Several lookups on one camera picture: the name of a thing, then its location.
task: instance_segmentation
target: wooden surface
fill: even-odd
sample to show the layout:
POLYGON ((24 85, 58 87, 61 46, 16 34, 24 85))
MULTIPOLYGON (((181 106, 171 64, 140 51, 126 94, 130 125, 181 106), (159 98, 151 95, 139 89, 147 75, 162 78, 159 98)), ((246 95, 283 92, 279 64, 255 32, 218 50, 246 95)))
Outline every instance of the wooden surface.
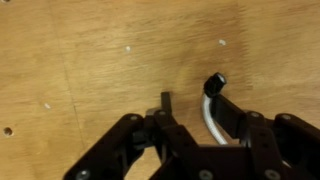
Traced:
MULTIPOLYGON (((56 180, 123 114, 159 107, 201 144, 202 85, 272 118, 290 112, 320 127, 317 0, 0 3, 0 179, 56 180)), ((127 179, 159 167, 148 149, 127 179)))

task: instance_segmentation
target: small hole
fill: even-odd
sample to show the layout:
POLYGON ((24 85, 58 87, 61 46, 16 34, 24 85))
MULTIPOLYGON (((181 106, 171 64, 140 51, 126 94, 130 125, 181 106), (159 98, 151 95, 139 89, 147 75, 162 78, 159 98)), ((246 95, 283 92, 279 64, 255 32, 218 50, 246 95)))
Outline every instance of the small hole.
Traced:
POLYGON ((268 148, 268 147, 269 147, 269 145, 268 145, 267 143, 263 143, 263 144, 262 144, 262 147, 264 147, 264 148, 268 148))
POLYGON ((4 134, 5 136, 9 137, 9 136, 12 136, 12 135, 13 135, 13 131, 12 131, 11 128, 6 127, 6 128, 3 129, 3 134, 4 134))

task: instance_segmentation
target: bolt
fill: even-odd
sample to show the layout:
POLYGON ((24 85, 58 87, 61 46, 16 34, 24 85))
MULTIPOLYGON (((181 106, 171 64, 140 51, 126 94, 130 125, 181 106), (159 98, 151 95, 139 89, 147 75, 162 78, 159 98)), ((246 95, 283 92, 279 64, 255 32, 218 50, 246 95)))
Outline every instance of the bolt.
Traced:
POLYGON ((135 116, 135 115, 133 115, 133 116, 131 116, 131 117, 130 117, 130 119, 131 119, 132 121, 135 121, 135 120, 137 120, 137 119, 138 119, 138 117, 137 117, 137 116, 135 116))
POLYGON ((264 175, 269 180, 280 180, 281 179, 280 174, 277 171, 273 170, 273 169, 265 170, 264 171, 264 175))
POLYGON ((285 120, 291 119, 291 116, 289 116, 288 114, 283 114, 281 117, 285 120))
POLYGON ((199 178, 201 180, 213 180, 213 175, 210 171, 203 169, 199 172, 199 178))
POLYGON ((88 180, 90 177, 90 171, 89 170, 83 170, 78 172, 76 176, 76 180, 88 180))
POLYGON ((260 116, 260 115, 259 115, 258 113, 256 113, 256 112, 251 112, 250 114, 251 114, 251 116, 253 116, 253 117, 259 117, 259 116, 260 116))
POLYGON ((166 115, 167 113, 166 113, 165 111, 160 111, 159 114, 160 114, 161 116, 164 116, 164 115, 166 115))

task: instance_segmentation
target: wooden table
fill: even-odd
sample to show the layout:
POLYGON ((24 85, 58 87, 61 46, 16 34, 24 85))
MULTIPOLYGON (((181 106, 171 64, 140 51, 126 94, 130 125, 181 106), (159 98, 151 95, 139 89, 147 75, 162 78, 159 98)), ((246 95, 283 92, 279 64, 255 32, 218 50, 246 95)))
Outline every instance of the wooden table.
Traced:
MULTIPOLYGON (((122 115, 159 107, 200 144, 202 85, 219 71, 223 94, 273 118, 320 127, 317 0, 0 3, 0 179, 56 180, 122 115)), ((159 167, 148 149, 127 179, 159 167)))

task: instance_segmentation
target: white cable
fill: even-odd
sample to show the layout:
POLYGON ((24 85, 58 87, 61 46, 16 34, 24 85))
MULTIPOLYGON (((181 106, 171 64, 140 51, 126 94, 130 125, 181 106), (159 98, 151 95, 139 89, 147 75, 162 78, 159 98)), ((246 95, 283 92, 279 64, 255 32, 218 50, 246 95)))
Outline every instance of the white cable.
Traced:
POLYGON ((212 99, 209 98, 205 93, 203 94, 202 98, 202 114, 203 119, 206 122, 211 134, 213 137, 218 141, 219 144, 228 144, 226 139, 222 136, 219 129, 215 125, 214 119, 210 113, 210 106, 211 106, 212 99))

